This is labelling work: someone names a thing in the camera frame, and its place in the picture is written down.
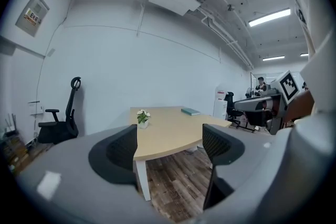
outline man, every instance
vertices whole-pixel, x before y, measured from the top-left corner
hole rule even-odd
[[[258,81],[259,81],[259,85],[256,87],[256,91],[254,93],[255,96],[260,96],[260,92],[264,91],[264,86],[266,86],[266,84],[264,83],[263,77],[259,77]]]
[[[303,88],[305,91],[309,90],[309,88],[307,87],[307,84],[306,84],[306,82],[304,82],[304,83],[303,83],[303,86],[302,86],[302,88]]]

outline potted plant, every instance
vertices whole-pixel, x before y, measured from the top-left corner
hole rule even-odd
[[[137,112],[137,115],[139,128],[146,129],[148,126],[148,120],[151,117],[150,113],[148,113],[146,110],[141,109]]]

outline white table leg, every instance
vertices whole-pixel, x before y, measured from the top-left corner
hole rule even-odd
[[[140,186],[142,189],[143,196],[146,201],[151,199],[151,195],[149,194],[149,186],[147,180],[147,171],[146,171],[146,161],[135,161],[136,170],[138,171]]]

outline desk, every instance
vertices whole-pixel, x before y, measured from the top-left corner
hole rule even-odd
[[[146,129],[138,127],[138,149],[134,160],[145,200],[151,199],[146,161],[168,156],[202,143],[203,123],[229,127],[231,122],[209,115],[189,116],[181,112],[183,106],[163,108],[131,108],[130,124],[137,124],[137,112],[145,109],[151,114]]]

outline black mesh chair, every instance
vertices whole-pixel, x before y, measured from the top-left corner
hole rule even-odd
[[[254,132],[255,131],[254,129],[247,128],[247,123],[246,126],[244,127],[241,126],[240,121],[237,120],[237,117],[244,115],[244,112],[234,109],[233,96],[234,96],[233,92],[228,92],[224,99],[225,101],[227,101],[227,109],[226,109],[226,113],[228,115],[227,120],[236,123],[237,124],[236,128],[243,128]]]
[[[215,167],[217,165],[229,165],[239,159],[245,151],[245,146],[240,140],[208,124],[203,124],[203,146],[213,165],[203,205],[203,210],[205,210],[233,192],[233,189],[226,182],[217,177]]]
[[[89,163],[106,181],[113,184],[131,184],[137,188],[133,173],[133,157],[137,148],[137,125],[132,124],[94,145],[89,153]]]
[[[46,112],[51,112],[54,116],[54,122],[40,122],[40,134],[37,138],[39,143],[54,143],[55,145],[63,141],[76,138],[78,136],[78,129],[75,123],[74,112],[72,103],[74,102],[75,92],[78,91],[81,81],[80,77],[75,77],[71,81],[71,94],[66,109],[66,120],[58,121],[58,109],[46,109]]]

